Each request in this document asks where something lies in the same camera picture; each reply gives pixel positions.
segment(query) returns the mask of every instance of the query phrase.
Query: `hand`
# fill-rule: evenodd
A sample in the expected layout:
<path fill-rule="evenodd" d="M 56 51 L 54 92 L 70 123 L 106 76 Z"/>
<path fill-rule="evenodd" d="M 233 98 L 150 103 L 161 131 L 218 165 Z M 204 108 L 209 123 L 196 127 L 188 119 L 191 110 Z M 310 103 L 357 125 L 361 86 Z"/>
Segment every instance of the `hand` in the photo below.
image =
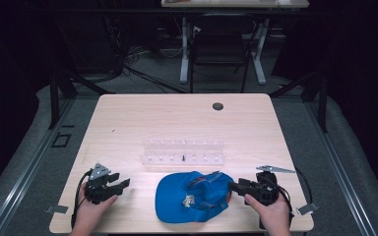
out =
<path fill-rule="evenodd" d="M 244 196 L 245 202 L 254 208 L 271 236 L 290 235 L 289 208 L 281 193 L 272 205 L 264 206 L 250 195 Z"/>
<path fill-rule="evenodd" d="M 85 187 L 86 183 L 81 186 L 79 192 L 78 203 L 83 202 L 78 208 L 75 226 L 70 235 L 91 235 L 105 211 L 118 199 L 118 196 L 114 195 L 105 202 L 95 205 L 88 200 L 84 200 Z"/>

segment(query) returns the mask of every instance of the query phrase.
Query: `blue baseball cap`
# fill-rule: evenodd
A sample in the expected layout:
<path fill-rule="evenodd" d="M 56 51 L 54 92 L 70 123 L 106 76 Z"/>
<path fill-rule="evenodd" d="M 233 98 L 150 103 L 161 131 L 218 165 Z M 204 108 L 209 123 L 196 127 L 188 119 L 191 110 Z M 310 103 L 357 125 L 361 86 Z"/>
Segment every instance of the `blue baseball cap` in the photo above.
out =
<path fill-rule="evenodd" d="M 228 208 L 233 182 L 222 172 L 169 174 L 157 186 L 157 217 L 166 223 L 206 222 Z"/>

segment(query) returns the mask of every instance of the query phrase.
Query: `cap brim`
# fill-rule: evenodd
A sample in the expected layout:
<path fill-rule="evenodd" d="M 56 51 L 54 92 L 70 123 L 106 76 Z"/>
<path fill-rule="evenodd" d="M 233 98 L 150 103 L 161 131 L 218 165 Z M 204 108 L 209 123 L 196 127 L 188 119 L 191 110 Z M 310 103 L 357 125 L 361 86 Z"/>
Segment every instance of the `cap brim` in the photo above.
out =
<path fill-rule="evenodd" d="M 160 180 L 156 191 L 157 217 L 166 223 L 186 223 L 196 221 L 189 213 L 190 207 L 185 207 L 182 201 L 186 197 L 187 184 L 202 176 L 193 171 L 187 173 L 174 173 Z"/>

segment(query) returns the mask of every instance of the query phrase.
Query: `white table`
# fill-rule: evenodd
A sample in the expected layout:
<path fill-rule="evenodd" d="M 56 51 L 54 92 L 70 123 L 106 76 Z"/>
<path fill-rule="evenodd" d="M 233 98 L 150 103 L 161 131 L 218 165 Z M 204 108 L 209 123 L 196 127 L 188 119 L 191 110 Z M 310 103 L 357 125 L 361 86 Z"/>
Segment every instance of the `white table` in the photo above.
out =
<path fill-rule="evenodd" d="M 219 102 L 223 110 L 215 110 Z M 144 140 L 223 141 L 223 165 L 145 165 Z M 266 94 L 110 94 L 95 108 L 59 205 L 66 214 L 55 213 L 50 230 L 69 233 L 76 188 L 85 172 L 100 164 L 120 173 L 119 181 L 131 183 L 109 209 L 96 229 L 102 233 L 212 233 L 258 232 L 259 216 L 232 195 L 229 207 L 206 223 L 168 224 L 155 211 L 159 180 L 169 173 L 219 170 L 255 181 L 256 166 L 272 165 L 293 170 L 284 135 L 273 104 Z M 296 174 L 277 173 L 294 209 L 306 205 Z M 309 231 L 310 214 L 293 218 L 291 231 Z"/>
<path fill-rule="evenodd" d="M 286 8 L 286 9 L 299 9 L 307 8 L 309 3 L 307 0 L 190 0 L 175 3 L 166 3 L 165 0 L 161 0 L 162 7 L 168 8 Z M 256 76 L 259 85 L 266 84 L 266 78 L 263 72 L 262 64 L 260 63 L 260 56 L 263 50 L 263 45 L 266 39 L 267 31 L 269 28 L 269 20 L 265 20 L 260 24 L 259 31 L 257 32 L 256 52 L 252 53 L 254 68 L 256 70 Z M 188 28 L 186 19 L 182 21 L 182 66 L 180 70 L 180 83 L 187 83 L 189 58 L 187 50 L 187 36 Z"/>

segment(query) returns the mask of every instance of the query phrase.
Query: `gray carpet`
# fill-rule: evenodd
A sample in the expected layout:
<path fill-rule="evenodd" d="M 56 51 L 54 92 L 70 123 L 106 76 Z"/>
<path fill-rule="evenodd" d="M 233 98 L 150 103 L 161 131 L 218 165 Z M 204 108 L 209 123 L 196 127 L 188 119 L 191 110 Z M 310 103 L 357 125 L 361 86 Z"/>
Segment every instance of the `gray carpet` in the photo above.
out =
<path fill-rule="evenodd" d="M 278 89 L 280 84 L 288 82 L 284 78 L 270 75 L 280 46 L 281 42 L 268 40 L 262 56 L 268 84 L 259 86 L 250 67 L 245 92 L 270 93 Z M 179 83 L 179 56 L 166 57 L 161 53 L 142 53 L 131 67 L 162 78 L 182 89 L 188 89 L 188 85 Z M 208 75 L 208 71 L 199 70 L 196 76 L 198 82 L 195 85 L 196 92 L 237 92 L 239 88 L 239 81 L 234 76 L 225 79 L 225 83 L 215 83 L 212 79 L 221 77 Z M 97 76 L 92 75 L 87 78 L 95 80 Z M 98 85 L 117 93 L 174 92 L 168 88 L 160 89 L 153 83 L 134 75 L 128 76 L 127 71 L 124 71 L 119 78 Z M 60 97 L 65 109 L 62 113 L 65 115 L 53 132 L 47 130 L 50 124 L 49 88 L 44 88 L 37 94 L 40 106 L 34 122 L 0 178 L 0 210 L 14 186 L 17 186 L 20 176 L 37 155 L 42 156 L 42 161 L 37 164 L 37 171 L 32 175 L 33 178 L 26 187 L 27 191 L 20 196 L 22 200 L 13 206 L 8 220 L 5 220 L 7 223 L 0 226 L 0 234 L 53 235 L 48 230 L 52 215 L 44 211 L 48 206 L 55 206 L 58 203 L 97 102 L 97 94 L 93 91 L 81 85 L 76 87 L 79 95 L 75 100 L 70 101 Z M 296 88 L 284 97 L 274 98 L 273 103 L 293 162 L 305 175 L 313 201 L 320 206 L 313 214 L 315 227 L 307 235 L 363 234 L 353 211 L 350 210 L 349 199 L 344 194 L 345 190 L 341 188 L 336 177 L 332 152 L 327 147 L 324 137 L 332 142 L 349 182 L 355 189 L 374 232 L 378 235 L 378 185 L 341 109 L 329 99 L 327 109 L 329 134 L 321 135 L 319 127 L 315 124 L 314 104 L 302 103 L 298 98 L 300 93 L 301 88 Z M 51 145 L 60 145 L 53 143 L 57 134 L 70 137 L 65 147 L 51 147 Z M 309 201 L 308 188 L 304 180 L 300 177 L 299 179 Z"/>

